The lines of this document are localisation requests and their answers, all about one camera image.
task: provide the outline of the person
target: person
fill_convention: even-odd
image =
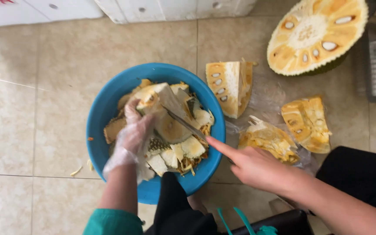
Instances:
[[[138,100],[125,106],[128,125],[117,136],[116,148],[104,167],[106,188],[84,235],[140,235],[138,164],[143,161],[154,116],[135,111]],[[376,234],[376,208],[316,179],[303,170],[280,163],[260,148],[232,148],[212,137],[207,142],[233,161],[231,170],[244,184],[293,200],[319,216],[337,235]],[[146,234],[220,234],[212,214],[190,204],[173,173],[161,179],[153,225]]]

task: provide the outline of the yellow jackfruit pulp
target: yellow jackfruit pulp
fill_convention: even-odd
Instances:
[[[268,64],[286,76],[324,66],[351,48],[367,21],[365,0],[302,0],[273,32]]]
[[[289,135],[274,125],[250,116],[251,126],[240,134],[238,148],[246,146],[268,150],[282,163],[293,164],[300,158],[295,153],[297,146]]]
[[[295,139],[308,151],[328,153],[331,150],[324,108],[320,96],[313,96],[285,104],[282,117]]]
[[[218,62],[206,65],[207,84],[216,95],[223,113],[238,118],[252,92],[253,62]]]

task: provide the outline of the tiled floor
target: tiled floor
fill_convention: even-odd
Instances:
[[[204,79],[207,62],[258,61],[259,96],[248,112],[275,117],[285,102],[322,94],[332,145],[376,152],[376,104],[356,94],[351,58],[313,77],[275,74],[266,63],[267,43],[295,1],[278,7],[259,1],[251,17],[237,19],[115,25],[102,18],[0,28],[0,234],[82,233],[104,187],[87,167],[75,179],[69,175],[89,158],[89,107],[110,78],[146,62],[175,64]],[[199,193],[209,211],[225,209],[231,228],[242,225],[233,206],[259,220],[272,215],[267,202],[276,197],[242,185],[225,158]],[[145,228],[154,210],[139,204]],[[311,221],[316,234],[326,233]]]

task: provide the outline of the gloved hand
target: gloved hand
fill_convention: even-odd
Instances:
[[[154,116],[142,117],[135,109],[139,101],[139,99],[132,100],[124,107],[127,125],[117,134],[114,153],[102,171],[106,180],[108,180],[108,173],[117,166],[142,164],[144,167],[144,155],[153,133]]]

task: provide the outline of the hand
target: hand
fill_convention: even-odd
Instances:
[[[113,155],[103,169],[104,178],[117,166],[137,164],[144,157],[147,143],[153,132],[154,116],[142,117],[135,109],[139,99],[132,100],[124,107],[127,125],[117,134]]]
[[[232,172],[244,184],[271,193],[286,195],[293,189],[299,169],[282,164],[270,152],[260,148],[232,148],[212,137],[207,142],[232,159]]]

